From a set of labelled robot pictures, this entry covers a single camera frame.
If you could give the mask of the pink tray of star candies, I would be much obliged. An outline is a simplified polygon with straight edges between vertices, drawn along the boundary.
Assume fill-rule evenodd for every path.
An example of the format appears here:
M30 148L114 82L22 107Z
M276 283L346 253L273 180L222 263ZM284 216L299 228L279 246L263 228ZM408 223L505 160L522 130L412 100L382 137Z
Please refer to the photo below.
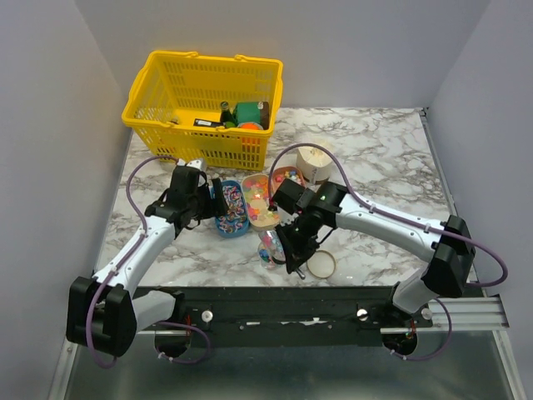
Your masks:
M277 168L272 176L272 188L276 191L284 180L289 179L303 187L306 186L305 179L297 167L286 166Z

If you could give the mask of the silver metal scoop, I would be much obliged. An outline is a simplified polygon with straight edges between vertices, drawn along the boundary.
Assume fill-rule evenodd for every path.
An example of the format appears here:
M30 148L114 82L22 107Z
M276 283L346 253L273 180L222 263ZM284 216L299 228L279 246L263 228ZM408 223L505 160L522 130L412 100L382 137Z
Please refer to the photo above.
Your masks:
M306 279L306 275L305 275L305 273L302 272L300 268L297 268L297 269L295 270L295 272L296 272L296 274L299 276L299 278L300 278L301 280L305 280L305 279Z

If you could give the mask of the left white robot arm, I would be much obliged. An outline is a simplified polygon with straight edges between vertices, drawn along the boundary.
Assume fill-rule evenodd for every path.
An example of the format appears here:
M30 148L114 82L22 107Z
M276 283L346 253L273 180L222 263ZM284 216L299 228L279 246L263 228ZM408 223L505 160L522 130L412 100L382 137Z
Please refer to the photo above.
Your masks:
M68 341L119 358L141 330L156 323L174 329L185 321L182 292L152 289L140 297L135 292L160 253L182 231L226 211L221 182L209 181L206 169L201 158L177 161L169 187L138 213L141 224L125 247L92 277L78 277L72 283Z

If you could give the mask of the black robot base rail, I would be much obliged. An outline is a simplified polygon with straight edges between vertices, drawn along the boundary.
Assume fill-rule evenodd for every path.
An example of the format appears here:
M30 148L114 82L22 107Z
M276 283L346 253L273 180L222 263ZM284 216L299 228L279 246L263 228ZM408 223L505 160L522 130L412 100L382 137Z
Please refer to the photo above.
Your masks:
M177 295L175 323L206 333L193 348L358 345L379 347L381 330L408 332L432 323L391 303L391 287L162 287Z

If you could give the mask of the beige tray of gummy candies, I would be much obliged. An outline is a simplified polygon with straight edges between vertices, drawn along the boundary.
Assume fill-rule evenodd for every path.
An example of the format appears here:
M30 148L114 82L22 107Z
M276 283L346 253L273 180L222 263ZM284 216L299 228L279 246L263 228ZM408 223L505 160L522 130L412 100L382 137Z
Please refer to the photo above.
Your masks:
M269 210L268 176L258 173L245 177L241 183L250 224L257 231L272 230L280 222L277 211Z

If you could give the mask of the blue tray of striped candies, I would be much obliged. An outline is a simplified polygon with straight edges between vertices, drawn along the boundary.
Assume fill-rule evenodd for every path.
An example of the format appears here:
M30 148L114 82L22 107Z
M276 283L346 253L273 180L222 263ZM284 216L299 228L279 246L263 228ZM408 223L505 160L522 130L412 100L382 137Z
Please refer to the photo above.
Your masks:
M223 238L238 238L249 229L247 203L242 187L234 180L222 181L222 194L228 206L227 212L215 218L217 231Z

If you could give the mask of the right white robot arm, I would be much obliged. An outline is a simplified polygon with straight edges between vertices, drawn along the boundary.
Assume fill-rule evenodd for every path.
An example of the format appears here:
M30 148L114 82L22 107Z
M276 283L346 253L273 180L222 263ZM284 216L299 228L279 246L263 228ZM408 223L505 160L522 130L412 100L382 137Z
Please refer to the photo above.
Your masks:
M347 187L333 182L317 191L286 179L274 192L273 203L294 218L275 228L281 252L274 258L288 273L296 272L319 248L318 233L323 227L364 233L402 248L426 262L392 289L383 316L400 327L413 313L438 297L460 298L476 251L468 242L466 223L451 216L446 222L395 214L380 210L374 203L354 197Z

